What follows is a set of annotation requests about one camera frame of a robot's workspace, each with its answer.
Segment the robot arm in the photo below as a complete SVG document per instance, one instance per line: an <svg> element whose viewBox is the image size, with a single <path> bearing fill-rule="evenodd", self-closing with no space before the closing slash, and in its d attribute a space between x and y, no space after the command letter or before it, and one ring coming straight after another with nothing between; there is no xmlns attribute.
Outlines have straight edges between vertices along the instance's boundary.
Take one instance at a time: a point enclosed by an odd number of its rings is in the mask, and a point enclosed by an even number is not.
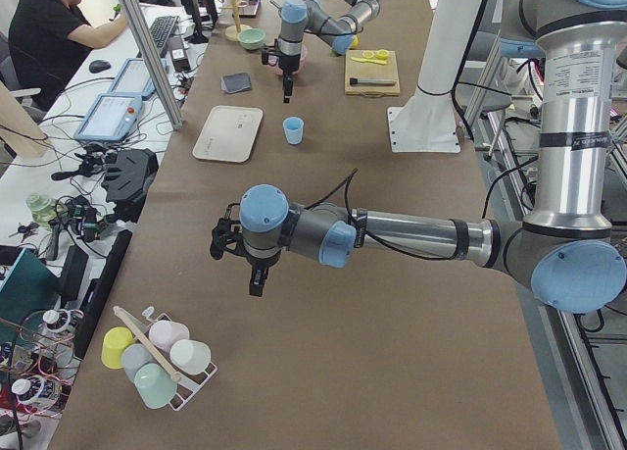
<svg viewBox="0 0 627 450"><path fill-rule="evenodd" d="M291 101L294 74L301 67L304 36L309 33L325 42L334 53L346 54L363 25L377 18L380 0L344 0L350 9L334 18L318 0L286 0L278 8L280 31L270 46L262 49L262 63L276 59L282 72L283 102Z"/></svg>
<svg viewBox="0 0 627 450"><path fill-rule="evenodd" d="M601 204L626 0L506 0L503 13L503 36L533 40L546 57L536 198L521 222L303 206L261 184L243 195L237 219L218 221L211 256L246 259L254 296L285 251L341 268L355 249L379 245L425 261L469 260L498 270L563 312L584 314L614 300L626 265L609 242L611 224Z"/></svg>

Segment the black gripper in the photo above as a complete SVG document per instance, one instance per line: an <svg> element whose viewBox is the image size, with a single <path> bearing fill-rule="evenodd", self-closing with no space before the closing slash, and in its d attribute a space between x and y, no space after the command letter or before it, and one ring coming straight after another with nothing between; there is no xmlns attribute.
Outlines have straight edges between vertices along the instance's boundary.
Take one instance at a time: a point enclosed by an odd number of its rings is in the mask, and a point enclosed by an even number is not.
<svg viewBox="0 0 627 450"><path fill-rule="evenodd" d="M289 103L289 97L293 95L293 75L300 69L300 42L276 38L272 45L262 48L262 64L280 69L283 103Z"/></svg>
<svg viewBox="0 0 627 450"><path fill-rule="evenodd" d="M216 226L212 229L209 253L215 260L220 260L224 253L245 258L251 266L249 294L262 296L269 269L278 263L281 252L276 251L267 258L248 252L244 245L242 225L238 220L231 218L232 209L238 206L238 202L229 203L226 206L224 215L218 219Z"/></svg>

